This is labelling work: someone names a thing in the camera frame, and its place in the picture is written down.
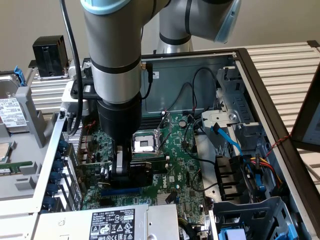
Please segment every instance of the sticker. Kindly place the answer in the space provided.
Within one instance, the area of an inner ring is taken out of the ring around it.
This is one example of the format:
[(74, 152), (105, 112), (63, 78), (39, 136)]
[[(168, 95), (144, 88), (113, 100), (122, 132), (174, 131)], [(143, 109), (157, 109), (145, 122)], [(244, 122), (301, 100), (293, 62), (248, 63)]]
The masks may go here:
[(153, 79), (159, 79), (159, 72), (158, 71), (153, 72)]
[(0, 99), (0, 117), (7, 128), (27, 125), (16, 98)]
[(208, 230), (210, 227), (210, 217), (209, 215), (204, 216), (204, 229)]
[(0, 174), (10, 174), (10, 173), (11, 173), (10, 168), (0, 169)]
[(135, 210), (101, 211), (92, 214), (89, 240), (134, 240)]

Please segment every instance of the black monitor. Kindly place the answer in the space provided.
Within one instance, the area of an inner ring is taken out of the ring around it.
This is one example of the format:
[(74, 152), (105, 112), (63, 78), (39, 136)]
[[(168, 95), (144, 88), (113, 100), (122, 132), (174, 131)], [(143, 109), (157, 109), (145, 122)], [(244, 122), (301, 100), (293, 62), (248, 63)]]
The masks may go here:
[(320, 64), (292, 130), (297, 149), (320, 153)]

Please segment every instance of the metal frame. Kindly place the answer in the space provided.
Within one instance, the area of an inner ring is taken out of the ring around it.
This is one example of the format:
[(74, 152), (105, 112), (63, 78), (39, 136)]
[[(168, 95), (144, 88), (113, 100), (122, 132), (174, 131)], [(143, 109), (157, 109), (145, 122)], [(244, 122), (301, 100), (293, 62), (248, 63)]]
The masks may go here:
[[(301, 49), (307, 51), (310, 47), (299, 47), (299, 50)], [(270, 54), (275, 51), (276, 49), (272, 47), (260, 50), (260, 52), (264, 52), (264, 54)], [(293, 47), (289, 47), (289, 49), (285, 50), (287, 53), (290, 53), (291, 51), (294, 52)], [(196, 58), (206, 56), (209, 53), (214, 55), (223, 55), (230, 54), (230, 52), (235, 53), (232, 55), (233, 59), (236, 61), (238, 70), (243, 77), (246, 89), (248, 90), (251, 100), (256, 107), (257, 113), (261, 118), (261, 123), (269, 137), (269, 141), (271, 144), (274, 144), (280, 138), (287, 136), (288, 132), (272, 102), (272, 99), (268, 95), (267, 89), (261, 80), (259, 72), (245, 48), (147, 55), (144, 56), (143, 59), (151, 61), (160, 58)], [(287, 140), (284, 141), (282, 145), (279, 145), (278, 148), (275, 148), (273, 152), (279, 161), (279, 165), (284, 172), (284, 176), (288, 179), (287, 183), (292, 191), (292, 196), (309, 234), (312, 237), (315, 237), (317, 234), (320, 236), (320, 209), (318, 208), (318, 205), (320, 205), (320, 195), (297, 150), (292, 142)]]
[(58, 143), (62, 136), (65, 121), (66, 117), (60, 119), (60, 115), (56, 120), (33, 196), (29, 198), (0, 201), (0, 218), (15, 217), (16, 215), (27, 216), (28, 214), (38, 213), (41, 210), (49, 175), (58, 148)]

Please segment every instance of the metal grille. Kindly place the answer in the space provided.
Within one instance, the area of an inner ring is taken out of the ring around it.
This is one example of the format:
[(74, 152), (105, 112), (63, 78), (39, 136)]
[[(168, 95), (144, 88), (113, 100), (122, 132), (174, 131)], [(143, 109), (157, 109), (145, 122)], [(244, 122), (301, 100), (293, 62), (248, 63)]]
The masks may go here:
[(76, 131), (75, 135), (69, 136), (66, 131), (62, 132), (62, 136), (64, 140), (69, 144), (73, 144), (75, 154), (77, 155), (78, 155), (78, 151), (81, 143), (82, 132), (83, 132), (82, 121), (80, 122), (79, 129)]

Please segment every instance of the green circuit board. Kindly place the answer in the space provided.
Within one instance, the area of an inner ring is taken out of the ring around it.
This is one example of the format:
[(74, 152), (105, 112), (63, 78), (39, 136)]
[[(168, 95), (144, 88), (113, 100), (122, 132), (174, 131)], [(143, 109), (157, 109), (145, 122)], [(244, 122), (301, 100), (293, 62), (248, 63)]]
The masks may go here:
[[(105, 189), (101, 188), (95, 180), (95, 169), (106, 165), (111, 156), (111, 139), (97, 128), (92, 132), (92, 136), (99, 145), (96, 148), (100, 153), (101, 162), (80, 165), (82, 179), (87, 186), (87, 193), (84, 196), (82, 204), (83, 210), (97, 209), (105, 207), (120, 207), (128, 205), (149, 204), (163, 205), (166, 204), (165, 199), (172, 192), (177, 192), (176, 206), (178, 215), (188, 219), (190, 223), (204, 223), (205, 214), (208, 213), (205, 205), (203, 192), (192, 190), (187, 184), (187, 172), (190, 179), (194, 177), (200, 169), (197, 160), (192, 159), (184, 150), (182, 144), (187, 144), (189, 152), (192, 151), (194, 145), (193, 132), (188, 130), (186, 142), (184, 142), (185, 129), (179, 127), (179, 121), (187, 121), (186, 116), (181, 114), (171, 115), (172, 133), (164, 144), (163, 151), (169, 155), (166, 174), (155, 174), (151, 186), (142, 187), (139, 192), (130, 194), (107, 195), (103, 196)], [(163, 136), (166, 136), (169, 128), (162, 129)], [(203, 189), (202, 181), (197, 177), (194, 182), (197, 189)], [(204, 206), (204, 210), (200, 211), (200, 205)]]

